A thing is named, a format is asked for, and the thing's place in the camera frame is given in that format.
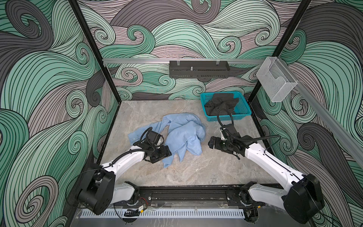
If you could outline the light blue long sleeve shirt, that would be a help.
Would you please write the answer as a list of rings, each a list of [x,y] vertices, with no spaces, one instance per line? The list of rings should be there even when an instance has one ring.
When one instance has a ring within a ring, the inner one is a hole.
[[[181,162],[187,151],[195,156],[202,154],[201,143],[205,140],[206,129],[197,115],[193,113],[165,115],[161,121],[140,127],[129,133],[130,144],[138,141],[142,133],[149,127],[152,127],[152,131],[159,134],[165,127],[168,127],[168,135],[164,144],[169,147],[172,155],[163,160],[164,168],[172,164],[175,154],[179,156]]]

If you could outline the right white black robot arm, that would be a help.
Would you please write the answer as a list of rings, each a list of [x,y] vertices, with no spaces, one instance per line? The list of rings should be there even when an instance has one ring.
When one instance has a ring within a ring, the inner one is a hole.
[[[312,174],[305,175],[264,149],[256,139],[244,136],[226,139],[212,136],[208,142],[211,149],[217,149],[236,157],[243,156],[259,165],[271,175],[281,189],[249,182],[239,193],[243,205],[255,206],[258,202],[285,210],[300,224],[306,224],[325,206],[319,179]]]

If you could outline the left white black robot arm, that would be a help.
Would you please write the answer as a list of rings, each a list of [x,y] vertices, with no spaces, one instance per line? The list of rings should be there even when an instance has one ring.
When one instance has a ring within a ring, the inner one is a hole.
[[[137,141],[114,160],[86,171],[76,193],[76,200],[94,214],[100,215],[109,205],[129,201],[134,196],[137,186],[132,183],[115,185],[117,179],[128,169],[144,160],[154,164],[171,155],[168,146],[149,144],[145,140]]]

